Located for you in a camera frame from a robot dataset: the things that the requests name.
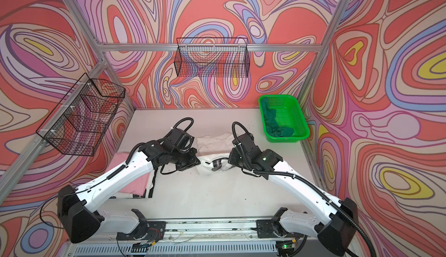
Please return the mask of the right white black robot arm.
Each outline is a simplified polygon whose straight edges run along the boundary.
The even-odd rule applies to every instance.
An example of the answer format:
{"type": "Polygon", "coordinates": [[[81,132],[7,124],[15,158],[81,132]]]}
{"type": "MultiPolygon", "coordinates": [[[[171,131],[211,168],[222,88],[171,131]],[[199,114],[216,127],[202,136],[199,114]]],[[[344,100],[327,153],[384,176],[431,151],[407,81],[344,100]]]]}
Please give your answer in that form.
{"type": "Polygon", "coordinates": [[[229,164],[246,175],[264,178],[282,187],[310,210],[310,214],[298,214],[281,208],[272,218],[276,235],[298,233],[315,237],[332,254],[342,257],[352,254],[348,247],[355,234],[359,234],[370,256],[377,255],[371,239],[359,224],[358,208],[352,199],[341,200],[323,191],[297,173],[275,151],[260,150],[254,136],[240,122],[233,122],[231,130],[234,140],[229,164]]]}

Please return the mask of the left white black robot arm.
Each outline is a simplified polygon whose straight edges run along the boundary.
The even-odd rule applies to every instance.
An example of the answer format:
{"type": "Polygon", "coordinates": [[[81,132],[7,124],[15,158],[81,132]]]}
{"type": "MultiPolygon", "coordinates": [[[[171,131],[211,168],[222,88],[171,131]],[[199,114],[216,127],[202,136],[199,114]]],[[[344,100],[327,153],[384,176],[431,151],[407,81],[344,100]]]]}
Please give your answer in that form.
{"type": "Polygon", "coordinates": [[[106,224],[115,223],[120,232],[131,233],[143,224],[143,216],[136,209],[129,215],[113,219],[100,210],[101,206],[125,186],[153,171],[163,171],[168,164],[177,172],[200,164],[197,150],[192,146],[194,137],[188,133],[190,126],[180,129],[180,124],[192,117],[182,118],[158,140],[138,143],[127,159],[102,176],[78,187],[67,185],[57,195],[57,216],[69,240],[81,243],[98,233],[106,224]]]}

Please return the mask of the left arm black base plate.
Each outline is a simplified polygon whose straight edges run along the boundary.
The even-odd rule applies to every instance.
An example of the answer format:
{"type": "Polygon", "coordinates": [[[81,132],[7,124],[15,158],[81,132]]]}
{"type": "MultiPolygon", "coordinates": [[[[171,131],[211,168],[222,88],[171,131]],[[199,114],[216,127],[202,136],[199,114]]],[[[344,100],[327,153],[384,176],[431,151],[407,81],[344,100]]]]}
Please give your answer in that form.
{"type": "Polygon", "coordinates": [[[140,223],[132,232],[118,232],[118,241],[158,241],[164,238],[167,222],[148,221],[140,223]]]}

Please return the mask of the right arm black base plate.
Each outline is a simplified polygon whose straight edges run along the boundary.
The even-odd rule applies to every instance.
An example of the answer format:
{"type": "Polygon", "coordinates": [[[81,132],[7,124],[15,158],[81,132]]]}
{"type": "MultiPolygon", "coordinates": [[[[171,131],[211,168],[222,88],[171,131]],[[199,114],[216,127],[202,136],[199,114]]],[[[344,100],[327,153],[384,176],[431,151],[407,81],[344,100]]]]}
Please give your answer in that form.
{"type": "Polygon", "coordinates": [[[278,222],[272,219],[260,219],[252,230],[257,232],[258,238],[297,238],[304,237],[300,233],[287,232],[278,222]]]}

